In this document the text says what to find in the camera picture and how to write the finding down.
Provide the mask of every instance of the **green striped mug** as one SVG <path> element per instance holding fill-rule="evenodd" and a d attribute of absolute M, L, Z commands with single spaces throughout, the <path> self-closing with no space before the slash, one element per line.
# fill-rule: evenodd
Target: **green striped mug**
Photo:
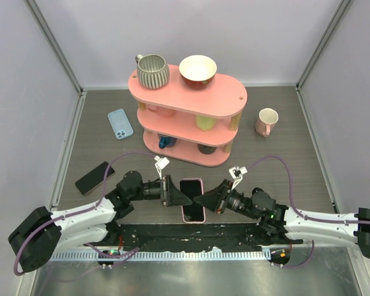
<path fill-rule="evenodd" d="M 158 89 L 168 83 L 170 71 L 163 57 L 157 54 L 137 55 L 137 76 L 140 83 L 149 89 Z"/>

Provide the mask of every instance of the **pink mug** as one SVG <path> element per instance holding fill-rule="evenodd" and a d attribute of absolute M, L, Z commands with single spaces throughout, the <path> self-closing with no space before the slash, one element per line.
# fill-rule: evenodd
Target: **pink mug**
<path fill-rule="evenodd" d="M 255 130 L 263 137 L 268 137 L 278 121 L 277 111 L 271 108 L 260 110 Z"/>
<path fill-rule="evenodd" d="M 163 117 L 172 117 L 175 114 L 175 110 L 173 109 L 158 107 L 154 105 L 147 105 L 147 108 Z"/>

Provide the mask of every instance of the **yellow cup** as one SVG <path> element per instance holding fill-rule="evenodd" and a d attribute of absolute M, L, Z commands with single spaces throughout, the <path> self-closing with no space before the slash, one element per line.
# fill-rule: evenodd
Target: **yellow cup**
<path fill-rule="evenodd" d="M 206 116 L 196 115 L 196 125 L 202 131 L 209 131 L 215 126 L 216 119 Z"/>

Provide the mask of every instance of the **black cup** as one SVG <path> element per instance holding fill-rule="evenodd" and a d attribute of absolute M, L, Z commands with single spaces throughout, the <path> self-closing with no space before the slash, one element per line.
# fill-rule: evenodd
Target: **black cup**
<path fill-rule="evenodd" d="M 203 144 L 198 144 L 197 147 L 199 148 L 199 151 L 203 154 L 212 154 L 216 151 L 216 147 L 207 146 Z"/>

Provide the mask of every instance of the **phone screen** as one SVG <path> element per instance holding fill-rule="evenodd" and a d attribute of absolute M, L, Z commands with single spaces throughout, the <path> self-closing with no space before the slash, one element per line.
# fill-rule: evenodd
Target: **phone screen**
<path fill-rule="evenodd" d="M 88 194 L 94 188 L 96 188 L 101 182 L 103 182 L 104 173 L 108 165 L 109 165 L 108 162 L 103 162 L 102 164 L 95 167 L 93 170 L 91 170 L 88 174 L 83 176 L 75 183 L 75 186 L 82 193 L 82 195 Z M 107 174 L 107 178 L 112 176 L 114 172 L 115 171 L 113 170 L 113 168 L 110 168 Z"/>
<path fill-rule="evenodd" d="M 179 182 L 179 190 L 193 201 L 194 197 L 203 194 L 202 182 L 197 179 L 181 180 Z M 203 222 L 205 220 L 204 209 L 198 203 L 183 205 L 183 212 L 186 222 Z"/>

